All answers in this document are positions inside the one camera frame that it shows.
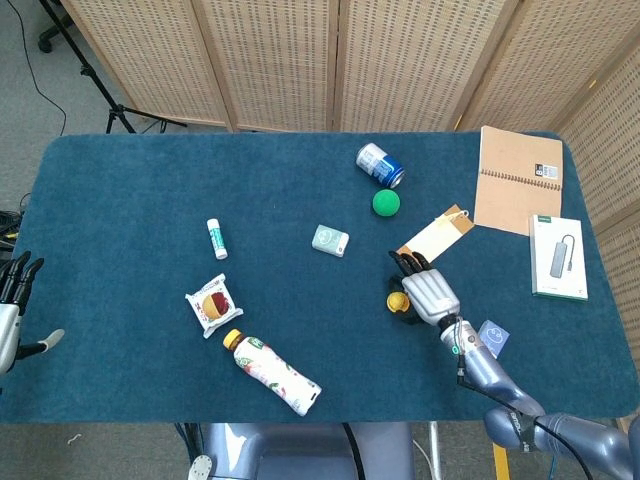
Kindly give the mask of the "white snack packet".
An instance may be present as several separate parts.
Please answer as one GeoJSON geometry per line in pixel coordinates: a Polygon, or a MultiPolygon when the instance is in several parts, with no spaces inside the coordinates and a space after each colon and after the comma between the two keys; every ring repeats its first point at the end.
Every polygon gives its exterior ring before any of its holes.
{"type": "Polygon", "coordinates": [[[243,309],[235,304],[225,281],[226,276],[221,273],[197,292],[185,295],[203,329],[204,339],[210,338],[219,327],[244,314],[243,309]]]}

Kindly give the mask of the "blue soda can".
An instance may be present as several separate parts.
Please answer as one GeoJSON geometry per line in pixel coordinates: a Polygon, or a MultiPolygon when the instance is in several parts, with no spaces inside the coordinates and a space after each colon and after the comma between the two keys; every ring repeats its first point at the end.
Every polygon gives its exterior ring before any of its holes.
{"type": "Polygon", "coordinates": [[[388,189],[394,189],[405,175],[404,167],[374,143],[360,148],[356,165],[388,189]]]}

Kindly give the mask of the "black tripod stand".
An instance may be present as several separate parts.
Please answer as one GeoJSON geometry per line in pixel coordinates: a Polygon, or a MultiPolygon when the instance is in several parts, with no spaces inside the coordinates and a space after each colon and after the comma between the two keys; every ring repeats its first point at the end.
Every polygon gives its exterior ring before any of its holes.
{"type": "Polygon", "coordinates": [[[84,56],[84,54],[82,53],[82,51],[80,50],[76,42],[73,40],[73,38],[69,34],[67,27],[65,26],[63,21],[54,12],[48,0],[38,0],[38,2],[40,3],[44,11],[47,13],[47,15],[51,18],[54,25],[58,29],[59,33],[65,39],[66,43],[69,45],[69,47],[71,48],[71,50],[73,51],[77,59],[79,60],[81,64],[80,74],[92,80],[93,84],[99,90],[102,97],[108,103],[109,110],[108,110],[107,126],[105,131],[106,134],[110,134],[112,132],[112,127],[115,120],[119,120],[128,133],[136,134],[137,131],[135,130],[133,125],[128,121],[126,117],[127,113],[131,113],[137,116],[141,116],[141,117],[145,117],[145,118],[157,121],[160,124],[161,133],[164,133],[166,131],[166,127],[169,124],[176,125],[183,128],[187,127],[186,123],[176,121],[176,120],[171,120],[165,117],[161,117],[148,112],[127,107],[121,103],[117,103],[116,100],[108,91],[108,89],[106,88],[106,86],[104,85],[104,83],[102,82],[102,80],[99,78],[99,75],[96,73],[93,66],[89,63],[89,61],[86,59],[86,57],[84,56]]]}

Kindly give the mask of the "white green lip balm tube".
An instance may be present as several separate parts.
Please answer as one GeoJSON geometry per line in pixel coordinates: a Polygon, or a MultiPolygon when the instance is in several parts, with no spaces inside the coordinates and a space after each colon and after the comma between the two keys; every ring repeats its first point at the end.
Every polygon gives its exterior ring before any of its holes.
{"type": "Polygon", "coordinates": [[[214,255],[218,260],[223,260],[228,257],[228,252],[222,235],[221,226],[219,220],[216,218],[208,219],[206,222],[209,236],[211,239],[214,255]]]}

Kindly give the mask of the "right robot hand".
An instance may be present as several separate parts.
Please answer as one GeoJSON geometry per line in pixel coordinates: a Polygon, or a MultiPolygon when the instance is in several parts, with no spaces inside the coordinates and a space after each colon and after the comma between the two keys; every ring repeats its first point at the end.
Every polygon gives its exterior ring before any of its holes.
{"type": "Polygon", "coordinates": [[[460,302],[443,275],[420,253],[389,251],[400,270],[389,279],[387,309],[407,324],[424,322],[442,331],[455,323],[460,302]]]}

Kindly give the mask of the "purple small box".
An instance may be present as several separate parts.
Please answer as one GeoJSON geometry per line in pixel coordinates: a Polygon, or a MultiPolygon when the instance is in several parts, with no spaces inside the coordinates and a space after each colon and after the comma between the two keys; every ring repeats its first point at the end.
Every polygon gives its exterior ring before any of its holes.
{"type": "Polygon", "coordinates": [[[510,333],[493,321],[486,320],[480,327],[479,337],[493,357],[498,358],[510,337],[510,333]]]}

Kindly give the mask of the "blue table mat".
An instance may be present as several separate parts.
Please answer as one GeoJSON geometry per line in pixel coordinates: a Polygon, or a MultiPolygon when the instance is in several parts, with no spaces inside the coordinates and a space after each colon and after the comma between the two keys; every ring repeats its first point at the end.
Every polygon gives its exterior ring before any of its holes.
{"type": "Polygon", "coordinates": [[[65,336],[3,377],[0,423],[295,421],[223,330],[203,338],[185,295],[221,273],[244,311],[233,326],[321,386],[308,421],[481,418],[491,402],[457,385],[438,330],[386,307],[389,251],[473,207],[478,160],[475,132],[56,139],[16,248],[44,259],[23,339],[65,336]],[[356,165],[368,143],[404,167],[394,216],[373,211],[388,188],[356,165]],[[349,234],[342,257],[312,248],[319,224],[349,234]]]}

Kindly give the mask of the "black chair base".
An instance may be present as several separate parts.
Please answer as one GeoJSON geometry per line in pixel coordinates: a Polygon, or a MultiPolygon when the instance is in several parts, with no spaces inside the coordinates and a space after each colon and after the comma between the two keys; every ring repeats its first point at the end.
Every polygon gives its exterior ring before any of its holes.
{"type": "Polygon", "coordinates": [[[60,34],[60,30],[57,26],[53,25],[52,27],[43,31],[38,38],[38,48],[42,53],[51,53],[53,51],[52,40],[60,34]]]}

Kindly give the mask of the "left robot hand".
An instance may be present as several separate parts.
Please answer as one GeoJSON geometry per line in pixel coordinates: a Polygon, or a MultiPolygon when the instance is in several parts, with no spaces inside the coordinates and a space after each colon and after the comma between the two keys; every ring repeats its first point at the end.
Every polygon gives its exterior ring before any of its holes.
{"type": "Polygon", "coordinates": [[[44,264],[43,258],[28,264],[30,258],[31,252],[25,251],[0,267],[0,376],[8,373],[16,362],[53,349],[65,335],[63,329],[56,329],[35,343],[21,341],[22,320],[32,285],[44,264]]]}

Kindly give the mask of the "grey robot torso base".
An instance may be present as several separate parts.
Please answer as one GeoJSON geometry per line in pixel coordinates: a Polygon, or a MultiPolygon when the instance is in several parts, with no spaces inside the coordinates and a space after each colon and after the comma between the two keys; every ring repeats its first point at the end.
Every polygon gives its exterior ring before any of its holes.
{"type": "Polygon", "coordinates": [[[188,480],[414,480],[403,422],[212,423],[188,480]]]}

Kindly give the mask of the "green foam ball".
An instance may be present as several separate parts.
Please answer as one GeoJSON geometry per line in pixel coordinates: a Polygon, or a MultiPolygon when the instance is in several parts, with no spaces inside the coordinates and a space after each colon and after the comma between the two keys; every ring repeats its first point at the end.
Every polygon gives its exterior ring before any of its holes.
{"type": "Polygon", "coordinates": [[[399,211],[400,206],[399,195],[391,189],[379,190],[372,198],[372,209],[381,217],[394,216],[399,211]]]}

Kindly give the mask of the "metal table leg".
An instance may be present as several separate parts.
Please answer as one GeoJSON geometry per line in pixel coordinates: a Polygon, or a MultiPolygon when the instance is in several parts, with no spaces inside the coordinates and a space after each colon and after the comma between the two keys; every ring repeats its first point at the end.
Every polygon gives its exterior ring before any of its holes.
{"type": "Polygon", "coordinates": [[[439,431],[438,431],[438,423],[436,421],[430,421],[428,423],[428,432],[429,432],[429,457],[430,457],[430,465],[431,465],[430,470],[432,474],[432,480],[442,480],[439,431]]]}

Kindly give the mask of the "mint green small box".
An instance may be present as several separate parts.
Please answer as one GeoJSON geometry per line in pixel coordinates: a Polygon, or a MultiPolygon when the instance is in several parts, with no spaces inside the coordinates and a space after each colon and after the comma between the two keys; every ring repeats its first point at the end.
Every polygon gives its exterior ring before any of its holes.
{"type": "Polygon", "coordinates": [[[336,257],[342,257],[349,240],[348,233],[319,224],[312,239],[312,248],[336,257]]]}

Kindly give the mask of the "yellow capped drink bottle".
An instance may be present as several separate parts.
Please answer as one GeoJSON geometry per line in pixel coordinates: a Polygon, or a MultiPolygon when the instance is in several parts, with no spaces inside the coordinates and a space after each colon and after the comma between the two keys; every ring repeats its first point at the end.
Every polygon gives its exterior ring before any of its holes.
{"type": "Polygon", "coordinates": [[[322,393],[314,381],[298,372],[261,339],[230,330],[223,339],[236,365],[304,417],[322,393]]]}

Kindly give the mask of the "kraft spiral notebook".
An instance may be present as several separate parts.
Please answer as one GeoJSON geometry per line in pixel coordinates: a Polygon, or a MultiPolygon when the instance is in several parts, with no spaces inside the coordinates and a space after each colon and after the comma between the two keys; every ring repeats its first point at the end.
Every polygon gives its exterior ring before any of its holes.
{"type": "Polygon", "coordinates": [[[483,126],[476,186],[477,225],[527,236],[533,215],[558,217],[563,143],[483,126]]]}

